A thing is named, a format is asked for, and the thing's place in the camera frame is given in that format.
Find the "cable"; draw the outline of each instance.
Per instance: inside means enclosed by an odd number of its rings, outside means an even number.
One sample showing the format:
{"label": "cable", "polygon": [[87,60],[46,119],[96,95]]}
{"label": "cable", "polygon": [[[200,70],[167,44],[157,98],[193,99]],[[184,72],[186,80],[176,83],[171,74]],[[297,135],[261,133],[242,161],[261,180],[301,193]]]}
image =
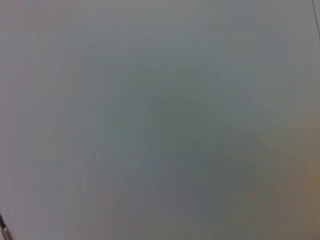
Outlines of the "cable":
{"label": "cable", "polygon": [[319,37],[319,43],[320,43],[320,25],[319,25],[319,15],[318,15],[318,11],[317,11],[316,0],[312,0],[312,7],[313,7],[314,17],[315,17],[315,22],[316,22],[316,28],[317,28],[317,31],[318,31],[318,37]]}

